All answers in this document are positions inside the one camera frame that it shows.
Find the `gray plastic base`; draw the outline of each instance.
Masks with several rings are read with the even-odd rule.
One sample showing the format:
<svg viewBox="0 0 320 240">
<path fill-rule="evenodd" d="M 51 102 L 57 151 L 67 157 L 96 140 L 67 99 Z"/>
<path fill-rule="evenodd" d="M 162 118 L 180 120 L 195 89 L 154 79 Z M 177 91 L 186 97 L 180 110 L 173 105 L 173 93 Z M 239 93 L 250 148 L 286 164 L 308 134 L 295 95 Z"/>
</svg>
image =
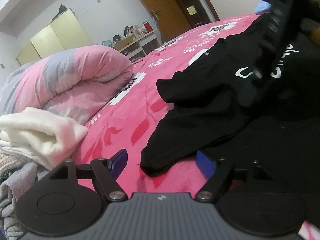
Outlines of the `gray plastic base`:
<svg viewBox="0 0 320 240">
<path fill-rule="evenodd" d="M 21 240 L 52 239 L 25 234 Z M 297 234 L 275 238 L 250 236 L 228 225 L 214 205 L 194 201 L 189 193 L 135 193 L 108 206 L 92 226 L 61 240 L 301 240 Z"/>
</svg>

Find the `door handle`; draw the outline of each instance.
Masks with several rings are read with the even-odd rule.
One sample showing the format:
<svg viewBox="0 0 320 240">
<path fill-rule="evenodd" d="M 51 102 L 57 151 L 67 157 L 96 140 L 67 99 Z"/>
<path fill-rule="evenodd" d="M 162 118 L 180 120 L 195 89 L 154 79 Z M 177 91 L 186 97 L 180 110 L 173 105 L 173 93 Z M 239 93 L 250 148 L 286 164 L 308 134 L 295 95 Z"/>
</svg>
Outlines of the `door handle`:
<svg viewBox="0 0 320 240">
<path fill-rule="evenodd" d="M 156 18 L 157 18 L 157 20 L 158 21 L 160 21 L 160 19 L 159 19 L 159 17 L 158 17 L 158 15 L 157 15 L 157 13 L 154 11 L 154 10 L 152 10 L 152 12 L 151 12 Z"/>
</svg>

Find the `yellow cabinet door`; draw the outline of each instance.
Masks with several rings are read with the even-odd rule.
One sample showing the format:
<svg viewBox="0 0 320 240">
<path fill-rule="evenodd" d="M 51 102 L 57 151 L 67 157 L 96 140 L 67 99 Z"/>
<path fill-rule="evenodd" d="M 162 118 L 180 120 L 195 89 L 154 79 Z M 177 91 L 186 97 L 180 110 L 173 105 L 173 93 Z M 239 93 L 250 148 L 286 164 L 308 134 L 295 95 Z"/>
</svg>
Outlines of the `yellow cabinet door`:
<svg viewBox="0 0 320 240">
<path fill-rule="evenodd" d="M 41 58 L 38 52 L 36 51 L 35 47 L 31 43 L 31 41 L 28 43 L 26 47 L 24 47 L 24 49 L 21 51 L 21 53 L 17 57 L 17 60 L 19 61 L 21 66 L 39 59 Z"/>
<path fill-rule="evenodd" d="M 93 45 L 71 9 L 61 14 L 50 26 L 66 49 Z"/>
<path fill-rule="evenodd" d="M 31 42 L 41 58 L 66 50 L 50 25 L 37 33 Z"/>
</svg>

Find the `white flower print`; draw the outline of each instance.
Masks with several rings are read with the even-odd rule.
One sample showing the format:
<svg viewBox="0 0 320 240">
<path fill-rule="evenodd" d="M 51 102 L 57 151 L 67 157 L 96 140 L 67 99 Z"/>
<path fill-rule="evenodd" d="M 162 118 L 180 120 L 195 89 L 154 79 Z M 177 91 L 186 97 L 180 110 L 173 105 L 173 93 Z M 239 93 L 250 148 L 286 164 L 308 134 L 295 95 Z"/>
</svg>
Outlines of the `white flower print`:
<svg viewBox="0 0 320 240">
<path fill-rule="evenodd" d="M 95 116 L 94 118 L 92 118 L 92 119 L 89 121 L 89 123 L 90 123 L 91 125 L 93 125 L 94 122 L 96 122 L 100 117 L 101 117 L 101 114 L 98 114 L 97 116 Z"/>
<path fill-rule="evenodd" d="M 132 78 L 132 81 L 129 82 L 129 85 L 127 85 L 125 88 L 121 89 L 120 93 L 118 93 L 114 98 L 112 98 L 107 105 L 112 105 L 114 106 L 115 104 L 119 103 L 128 93 L 129 91 L 139 82 L 144 79 L 146 76 L 146 73 L 144 72 L 139 72 L 135 74 Z"/>
<path fill-rule="evenodd" d="M 188 44 L 188 47 L 184 49 L 183 53 L 195 51 L 196 47 L 201 47 L 207 44 L 208 42 L 210 42 L 210 40 L 213 40 L 214 37 L 215 35 L 210 35 L 208 38 L 206 38 L 205 36 L 202 36 L 201 38 L 195 39 L 194 41 L 189 41 L 190 43 Z"/>
<path fill-rule="evenodd" d="M 194 63 L 198 58 L 202 56 L 202 54 L 206 53 L 209 49 L 201 49 L 197 54 L 195 54 L 192 59 L 189 61 L 189 66 Z"/>
<path fill-rule="evenodd" d="M 159 47 L 159 48 L 157 48 L 155 50 L 160 52 L 160 51 L 164 50 L 166 47 L 170 47 L 170 46 L 172 46 L 174 44 L 177 44 L 181 39 L 182 39 L 182 37 L 179 37 L 179 38 L 177 38 L 175 40 L 169 41 L 166 44 L 162 45 L 161 47 Z"/>
<path fill-rule="evenodd" d="M 222 30 L 228 30 L 228 29 L 233 28 L 234 26 L 236 26 L 237 23 L 238 22 L 231 22 L 231 23 L 228 23 L 228 24 L 221 24 L 221 25 L 213 26 L 208 31 L 199 34 L 199 36 L 218 34 Z"/>
<path fill-rule="evenodd" d="M 148 67 L 155 67 L 155 66 L 158 66 L 158 65 L 161 65 L 163 62 L 169 60 L 169 59 L 172 59 L 173 57 L 169 57 L 169 58 L 166 58 L 166 59 L 163 59 L 163 58 L 160 58 L 158 59 L 156 62 L 152 62 Z"/>
</svg>

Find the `bottle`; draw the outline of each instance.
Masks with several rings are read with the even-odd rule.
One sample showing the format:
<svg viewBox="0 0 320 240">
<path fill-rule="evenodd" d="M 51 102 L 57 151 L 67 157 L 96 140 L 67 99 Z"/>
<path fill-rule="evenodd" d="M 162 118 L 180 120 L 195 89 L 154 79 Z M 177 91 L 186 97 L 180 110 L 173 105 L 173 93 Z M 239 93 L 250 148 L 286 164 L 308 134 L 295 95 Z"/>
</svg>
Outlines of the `bottle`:
<svg viewBox="0 0 320 240">
<path fill-rule="evenodd" d="M 153 31 L 153 29 L 152 29 L 150 23 L 148 23 L 148 21 L 145 21 L 145 22 L 143 23 L 143 25 L 144 25 L 145 28 L 147 29 L 147 33 Z"/>
<path fill-rule="evenodd" d="M 148 32 L 144 25 L 141 26 L 141 30 L 143 34 L 146 34 Z"/>
</svg>

